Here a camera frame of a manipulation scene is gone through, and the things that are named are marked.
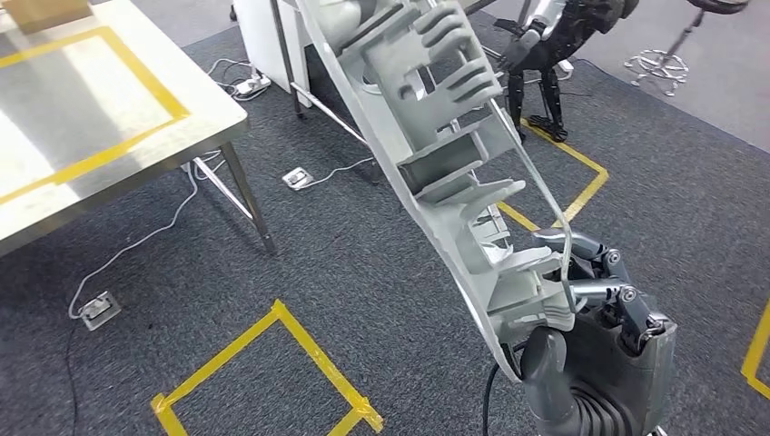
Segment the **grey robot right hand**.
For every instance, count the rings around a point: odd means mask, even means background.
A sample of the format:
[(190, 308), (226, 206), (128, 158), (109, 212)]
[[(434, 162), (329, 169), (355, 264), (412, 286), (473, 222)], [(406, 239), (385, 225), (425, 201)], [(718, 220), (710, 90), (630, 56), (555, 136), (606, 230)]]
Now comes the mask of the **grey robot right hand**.
[(647, 435), (665, 409), (676, 324), (630, 280), (619, 250), (573, 233), (568, 280), (585, 301), (568, 332), (539, 326), (520, 370), (542, 435)]

